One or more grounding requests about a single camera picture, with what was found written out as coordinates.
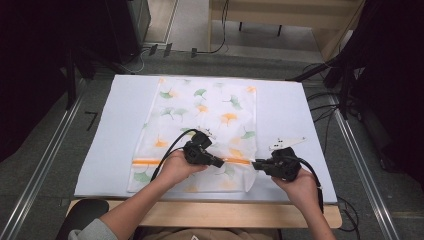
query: green leaf print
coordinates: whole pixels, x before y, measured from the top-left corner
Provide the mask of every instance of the green leaf print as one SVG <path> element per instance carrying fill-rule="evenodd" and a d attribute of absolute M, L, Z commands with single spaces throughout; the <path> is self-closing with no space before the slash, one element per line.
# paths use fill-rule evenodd
<path fill-rule="evenodd" d="M 203 94 L 205 92 L 206 92 L 206 89 L 201 88 L 201 89 L 198 89 L 196 92 L 194 92 L 193 96 L 200 96 L 200 97 L 202 97 L 203 99 L 206 100 L 206 98 L 203 97 Z"/>
<path fill-rule="evenodd" d="M 174 108 L 172 108 L 172 107 L 165 108 L 164 110 L 162 110 L 160 115 L 161 116 L 169 115 L 169 116 L 171 116 L 172 120 L 174 120 L 174 117 L 171 114 L 172 110 L 174 110 Z"/>
<path fill-rule="evenodd" d="M 228 177 L 233 178 L 236 174 L 236 170 L 234 170 L 234 167 L 231 166 L 231 164 L 224 164 L 225 170 L 223 173 L 216 173 L 215 175 L 221 175 L 221 174 L 227 174 Z"/>
<path fill-rule="evenodd" d="M 146 172 L 134 173 L 134 180 L 142 183 L 150 182 L 151 177 L 149 177 Z"/>
<path fill-rule="evenodd" d="M 175 110 L 174 111 L 174 114 L 176 114 L 176 115 L 180 115 L 181 116 L 181 122 L 183 121 L 183 115 L 185 114 L 185 113 L 187 113 L 188 111 L 186 110 L 186 109 L 184 109 L 184 108 L 178 108 L 177 110 Z"/>
<path fill-rule="evenodd" d="M 223 101 L 223 102 L 231 102 L 231 104 L 233 105 L 233 107 L 234 107 L 236 110 L 241 110 L 241 109 L 243 109 L 243 108 L 240 106 L 240 103 L 239 103 L 239 101 L 238 101 L 238 97 L 237 97 L 237 96 L 235 96 L 235 95 L 231 95 L 231 99 L 230 99 L 230 101 Z"/>
<path fill-rule="evenodd" d="M 169 89 L 169 91 L 168 91 L 168 92 L 159 92 L 159 95 L 160 95 L 161 97 L 165 98 L 165 99 L 173 98 L 173 96 L 171 95 L 171 90 L 172 90 L 172 89 Z"/>
<path fill-rule="evenodd" d="M 255 131 L 246 131 L 241 139 L 249 139 L 256 135 Z"/>

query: white fabric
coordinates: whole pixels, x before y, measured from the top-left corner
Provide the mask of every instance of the white fabric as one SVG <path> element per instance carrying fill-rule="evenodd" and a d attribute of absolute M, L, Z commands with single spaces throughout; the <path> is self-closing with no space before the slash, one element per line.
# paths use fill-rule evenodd
<path fill-rule="evenodd" d="M 171 191 L 249 191 L 257 175 L 250 164 L 256 153 L 256 88 L 165 77 L 159 78 L 134 153 L 127 190 L 137 192 L 147 185 L 158 160 L 177 137 L 199 127 L 216 137 L 206 150 L 228 161 L 221 168 L 210 166 L 193 174 Z M 184 146 L 191 137 L 192 134 L 186 135 L 173 149 Z M 234 163 L 237 160 L 247 164 Z"/>

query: white sheet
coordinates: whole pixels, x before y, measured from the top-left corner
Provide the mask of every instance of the white sheet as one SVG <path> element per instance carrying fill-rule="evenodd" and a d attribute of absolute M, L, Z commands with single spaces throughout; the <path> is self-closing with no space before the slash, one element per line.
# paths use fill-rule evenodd
<path fill-rule="evenodd" d="M 117 75 L 105 104 L 101 122 L 81 169 L 76 197 L 129 197 L 126 191 L 131 159 L 147 117 L 157 76 Z M 257 89 L 256 158 L 269 158 L 269 145 L 278 138 L 305 137 L 293 146 L 298 157 L 315 169 L 323 186 L 325 203 L 336 203 L 334 187 L 309 112 L 303 87 L 283 81 L 237 78 L 185 77 L 193 81 L 225 81 L 255 86 Z M 163 199 L 288 202 L 287 195 L 263 172 L 247 193 L 176 193 Z"/>

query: hand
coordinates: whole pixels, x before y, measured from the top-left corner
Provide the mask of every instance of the hand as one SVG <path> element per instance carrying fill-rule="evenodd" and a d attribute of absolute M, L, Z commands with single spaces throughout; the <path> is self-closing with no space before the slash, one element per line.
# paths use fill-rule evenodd
<path fill-rule="evenodd" d="M 318 206 L 318 190 L 312 173 L 300 169 L 293 182 L 272 177 L 272 180 L 283 189 L 290 201 L 300 210 Z"/>
<path fill-rule="evenodd" d="M 189 164 L 180 150 L 174 151 L 165 160 L 157 178 L 170 184 L 170 188 L 182 182 L 195 172 L 208 168 L 206 165 Z"/>

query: handheld controller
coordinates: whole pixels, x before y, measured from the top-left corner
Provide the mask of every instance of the handheld controller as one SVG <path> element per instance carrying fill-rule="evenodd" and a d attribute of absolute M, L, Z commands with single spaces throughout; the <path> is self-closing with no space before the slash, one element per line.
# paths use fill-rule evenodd
<path fill-rule="evenodd" d="M 287 181 L 296 179 L 299 173 L 300 162 L 291 147 L 274 150 L 269 159 L 256 159 L 252 162 L 256 170 L 263 170 L 266 175 L 283 178 Z"/>
<path fill-rule="evenodd" d="M 209 137 L 205 133 L 197 131 L 183 147 L 187 162 L 190 164 L 213 165 L 221 168 L 224 161 L 205 150 L 210 145 L 212 145 L 212 142 Z"/>

